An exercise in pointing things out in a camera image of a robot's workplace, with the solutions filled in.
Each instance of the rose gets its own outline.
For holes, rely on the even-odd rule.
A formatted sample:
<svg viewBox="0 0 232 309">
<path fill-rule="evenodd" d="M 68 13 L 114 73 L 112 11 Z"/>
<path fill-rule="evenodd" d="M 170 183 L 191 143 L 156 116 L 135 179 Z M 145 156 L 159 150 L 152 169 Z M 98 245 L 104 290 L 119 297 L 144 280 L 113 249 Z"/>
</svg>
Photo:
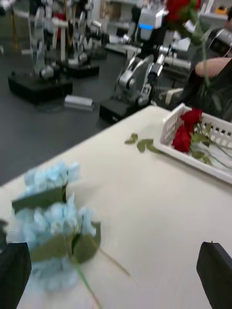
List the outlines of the rose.
<svg viewBox="0 0 232 309">
<path fill-rule="evenodd" d="M 202 117 L 202 110 L 193 108 L 191 111 L 181 115 L 180 118 L 184 121 L 185 126 L 190 133 L 194 131 L 194 125 L 199 123 Z"/>
<path fill-rule="evenodd" d="M 167 18 L 171 23 L 185 23 L 191 19 L 192 13 L 201 7 L 201 0 L 168 0 Z"/>
<path fill-rule="evenodd" d="M 185 125 L 181 125 L 176 131 L 172 146 L 183 153 L 188 153 L 191 144 L 191 135 Z"/>
</svg>

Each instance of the white table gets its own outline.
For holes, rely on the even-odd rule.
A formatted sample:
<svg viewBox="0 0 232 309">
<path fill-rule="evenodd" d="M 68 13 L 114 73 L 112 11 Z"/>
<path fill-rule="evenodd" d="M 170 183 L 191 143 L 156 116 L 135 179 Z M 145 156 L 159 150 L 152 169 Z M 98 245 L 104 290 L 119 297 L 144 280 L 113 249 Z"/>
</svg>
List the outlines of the white table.
<svg viewBox="0 0 232 309">
<path fill-rule="evenodd" d="M 97 210 L 101 247 L 137 280 L 101 253 L 82 266 L 106 309 L 210 309 L 196 271 L 203 241 L 232 256 L 232 188 L 165 155 L 124 145 L 132 132 L 153 137 L 167 111 L 148 107 L 41 167 L 59 160 L 81 164 L 82 179 L 68 187 L 77 205 Z M 19 177 L 2 187 L 1 214 L 23 190 Z M 90 309 L 80 281 L 55 295 L 24 294 L 18 309 Z"/>
</svg>

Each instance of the red rose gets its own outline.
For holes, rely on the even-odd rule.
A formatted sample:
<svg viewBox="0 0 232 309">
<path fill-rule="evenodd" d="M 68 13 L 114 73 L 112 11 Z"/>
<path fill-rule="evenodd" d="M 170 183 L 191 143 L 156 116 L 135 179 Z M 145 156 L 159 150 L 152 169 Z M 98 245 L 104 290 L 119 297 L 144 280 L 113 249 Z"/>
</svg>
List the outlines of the red rose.
<svg viewBox="0 0 232 309">
<path fill-rule="evenodd" d="M 168 0 L 167 10 L 169 11 L 168 19 L 170 22 L 182 19 L 181 11 L 186 7 L 189 7 L 190 10 L 197 10 L 201 7 L 201 0 Z"/>
<path fill-rule="evenodd" d="M 193 108 L 191 111 L 180 116 L 190 133 L 193 133 L 194 125 L 200 122 L 201 117 L 202 110 L 198 110 L 197 108 Z"/>
<path fill-rule="evenodd" d="M 188 153 L 190 149 L 190 144 L 191 135 L 189 133 L 189 129 L 185 125 L 182 125 L 176 131 L 172 146 L 178 151 Z"/>
</svg>

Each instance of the blue light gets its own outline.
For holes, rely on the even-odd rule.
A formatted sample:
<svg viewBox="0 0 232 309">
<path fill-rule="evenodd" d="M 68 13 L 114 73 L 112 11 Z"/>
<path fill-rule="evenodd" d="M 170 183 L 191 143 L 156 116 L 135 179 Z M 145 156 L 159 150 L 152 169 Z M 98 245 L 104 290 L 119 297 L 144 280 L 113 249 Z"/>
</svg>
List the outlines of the blue light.
<svg viewBox="0 0 232 309">
<path fill-rule="evenodd" d="M 154 26 L 146 25 L 146 24 L 139 24 L 139 27 L 141 29 L 147 29 L 147 30 L 152 30 L 154 28 Z"/>
</svg>

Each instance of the person's arm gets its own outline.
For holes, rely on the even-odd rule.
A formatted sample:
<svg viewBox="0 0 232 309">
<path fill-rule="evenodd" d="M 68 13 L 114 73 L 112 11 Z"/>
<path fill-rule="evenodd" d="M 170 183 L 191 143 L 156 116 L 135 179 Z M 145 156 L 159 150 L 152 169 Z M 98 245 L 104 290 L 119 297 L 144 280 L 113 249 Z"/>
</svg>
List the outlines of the person's arm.
<svg viewBox="0 0 232 309">
<path fill-rule="evenodd" d="M 218 75 L 230 62 L 231 58 L 213 58 L 206 61 L 206 73 L 209 78 Z M 198 76 L 205 76 L 204 62 L 199 62 L 195 67 L 195 72 Z"/>
</svg>

